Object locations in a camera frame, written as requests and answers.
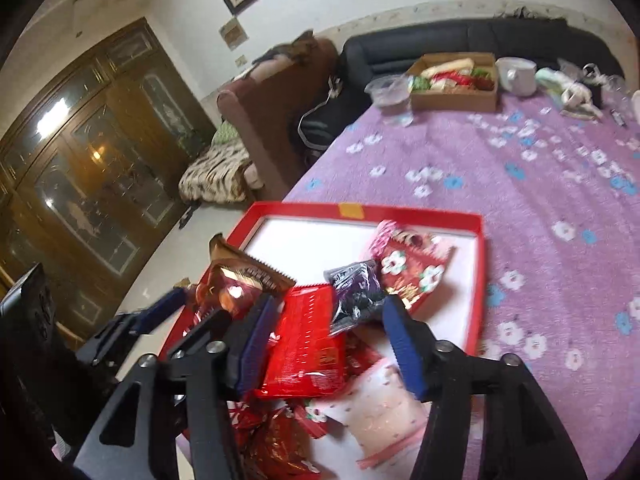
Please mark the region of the black sofa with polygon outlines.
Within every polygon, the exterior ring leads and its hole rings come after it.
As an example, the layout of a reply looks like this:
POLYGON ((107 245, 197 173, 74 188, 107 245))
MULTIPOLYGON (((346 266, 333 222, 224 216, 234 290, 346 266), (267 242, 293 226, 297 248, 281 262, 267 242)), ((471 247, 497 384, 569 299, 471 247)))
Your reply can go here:
POLYGON ((313 164, 370 106, 366 85, 405 73, 424 54, 489 52, 497 58, 528 58, 557 70, 559 60, 596 64, 607 75, 622 76, 620 62, 606 43, 562 18, 467 18, 402 26, 353 36, 344 44, 329 89, 294 124, 291 140, 313 164))

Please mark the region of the brown snack packet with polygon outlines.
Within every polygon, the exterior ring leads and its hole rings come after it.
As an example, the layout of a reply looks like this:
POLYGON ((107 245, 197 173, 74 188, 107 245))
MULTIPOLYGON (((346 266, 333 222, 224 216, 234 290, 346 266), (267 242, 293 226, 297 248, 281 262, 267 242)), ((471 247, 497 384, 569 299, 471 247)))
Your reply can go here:
POLYGON ((240 320, 261 294, 281 297, 295 281, 216 234, 209 241, 209 267, 195 286, 192 324, 221 308, 240 320))

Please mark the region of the clear plastic cup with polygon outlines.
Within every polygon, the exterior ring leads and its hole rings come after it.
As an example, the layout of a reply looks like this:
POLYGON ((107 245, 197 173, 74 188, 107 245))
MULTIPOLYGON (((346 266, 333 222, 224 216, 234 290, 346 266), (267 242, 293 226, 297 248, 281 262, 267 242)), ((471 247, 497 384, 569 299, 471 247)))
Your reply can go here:
POLYGON ((364 92, 386 125, 408 127, 413 123, 411 106, 412 77, 388 75, 370 81, 364 92))

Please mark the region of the black snack packet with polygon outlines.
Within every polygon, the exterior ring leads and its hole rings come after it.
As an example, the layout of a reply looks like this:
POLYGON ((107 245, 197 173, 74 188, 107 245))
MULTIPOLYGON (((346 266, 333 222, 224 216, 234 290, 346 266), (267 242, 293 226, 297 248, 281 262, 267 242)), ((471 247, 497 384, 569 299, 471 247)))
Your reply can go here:
POLYGON ((379 321, 386 292, 378 279, 378 264, 364 260, 323 273, 333 289, 334 308, 329 333, 336 336, 354 327, 379 321))

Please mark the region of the white mug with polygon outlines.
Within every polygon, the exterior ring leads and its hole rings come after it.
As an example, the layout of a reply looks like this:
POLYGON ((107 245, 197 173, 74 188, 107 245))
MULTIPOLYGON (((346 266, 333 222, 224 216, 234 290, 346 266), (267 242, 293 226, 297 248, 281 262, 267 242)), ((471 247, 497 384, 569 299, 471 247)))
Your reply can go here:
POLYGON ((536 93, 537 64, 526 58, 498 58, 496 61, 500 86, 504 91, 529 98, 536 93))

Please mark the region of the patterned blanket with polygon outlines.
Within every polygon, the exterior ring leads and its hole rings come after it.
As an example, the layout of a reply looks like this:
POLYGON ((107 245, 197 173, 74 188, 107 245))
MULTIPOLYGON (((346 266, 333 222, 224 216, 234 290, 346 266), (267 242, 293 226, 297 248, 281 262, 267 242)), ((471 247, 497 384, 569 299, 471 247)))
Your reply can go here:
POLYGON ((243 203, 244 172, 251 163, 238 130, 225 120, 209 147, 186 168, 178 184, 180 197, 185 203, 243 203))

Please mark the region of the dark wooden cabinet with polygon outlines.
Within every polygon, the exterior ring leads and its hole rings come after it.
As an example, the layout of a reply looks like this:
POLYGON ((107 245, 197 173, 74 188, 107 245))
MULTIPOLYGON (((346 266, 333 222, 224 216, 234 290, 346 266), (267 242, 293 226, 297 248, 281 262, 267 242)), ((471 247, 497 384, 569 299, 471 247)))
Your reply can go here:
POLYGON ((2 138, 2 278, 42 264, 62 329, 88 338, 184 213, 214 131, 147 21, 86 51, 2 138))

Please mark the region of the white plush toy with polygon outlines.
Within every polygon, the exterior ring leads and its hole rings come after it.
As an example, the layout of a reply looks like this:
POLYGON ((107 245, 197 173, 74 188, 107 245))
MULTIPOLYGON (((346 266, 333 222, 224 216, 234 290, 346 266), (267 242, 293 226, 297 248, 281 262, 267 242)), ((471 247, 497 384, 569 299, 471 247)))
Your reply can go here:
POLYGON ((548 94, 564 115, 582 120, 601 120, 603 113, 594 105, 591 91, 559 70, 544 67, 536 71, 537 87, 548 94))

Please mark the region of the purple floral tablecloth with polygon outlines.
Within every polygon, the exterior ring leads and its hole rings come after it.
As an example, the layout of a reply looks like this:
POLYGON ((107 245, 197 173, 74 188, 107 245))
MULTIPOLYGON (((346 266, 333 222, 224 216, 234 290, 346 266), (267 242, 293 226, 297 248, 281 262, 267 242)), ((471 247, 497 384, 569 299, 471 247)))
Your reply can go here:
POLYGON ((482 356, 517 353, 593 479, 639 474, 639 127, 548 96, 495 113, 370 108, 292 202, 475 212, 487 240, 482 356))

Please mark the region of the red flower snack packet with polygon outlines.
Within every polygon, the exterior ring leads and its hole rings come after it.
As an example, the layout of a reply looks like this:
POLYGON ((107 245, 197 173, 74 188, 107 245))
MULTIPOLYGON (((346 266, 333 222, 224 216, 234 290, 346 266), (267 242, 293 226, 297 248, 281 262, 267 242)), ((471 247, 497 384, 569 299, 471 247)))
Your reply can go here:
POLYGON ((398 228, 380 258, 381 285, 414 313, 439 285, 453 252, 439 235, 398 228))

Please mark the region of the pink white snack packet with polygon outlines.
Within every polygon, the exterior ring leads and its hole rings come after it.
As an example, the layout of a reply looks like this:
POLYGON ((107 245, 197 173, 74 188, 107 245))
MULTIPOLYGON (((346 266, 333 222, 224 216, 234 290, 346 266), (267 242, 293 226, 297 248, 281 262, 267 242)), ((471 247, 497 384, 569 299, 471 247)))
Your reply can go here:
POLYGON ((384 248, 397 229, 398 223, 393 220, 383 220, 376 226, 368 247, 368 255, 371 259, 381 257, 384 248))

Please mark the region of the pink white 520 snack pack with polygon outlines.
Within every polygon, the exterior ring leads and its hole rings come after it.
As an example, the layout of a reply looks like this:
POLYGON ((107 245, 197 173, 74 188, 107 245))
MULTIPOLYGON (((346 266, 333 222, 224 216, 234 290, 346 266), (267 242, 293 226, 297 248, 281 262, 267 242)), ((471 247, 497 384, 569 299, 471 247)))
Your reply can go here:
POLYGON ((383 358, 311 411, 341 424, 357 441, 358 467, 373 468, 421 442, 431 409, 404 385, 397 366, 383 358))

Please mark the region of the long red snack pack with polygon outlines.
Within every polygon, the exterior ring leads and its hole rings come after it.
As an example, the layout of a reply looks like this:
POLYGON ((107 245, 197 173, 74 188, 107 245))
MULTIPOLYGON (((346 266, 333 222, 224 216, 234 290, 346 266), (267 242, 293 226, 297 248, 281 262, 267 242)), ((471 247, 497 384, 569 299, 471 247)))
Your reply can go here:
POLYGON ((302 433, 288 406, 240 401, 229 402, 228 411, 247 479, 321 478, 305 454, 302 433))

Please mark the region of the cardboard box of snacks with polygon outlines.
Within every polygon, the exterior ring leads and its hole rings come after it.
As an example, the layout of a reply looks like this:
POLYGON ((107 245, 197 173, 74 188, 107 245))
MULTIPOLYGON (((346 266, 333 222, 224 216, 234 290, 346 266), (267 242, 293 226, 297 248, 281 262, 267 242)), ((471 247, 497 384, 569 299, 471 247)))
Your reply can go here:
POLYGON ((498 106, 495 55, 485 52, 430 53, 407 70, 415 110, 494 112, 498 106))

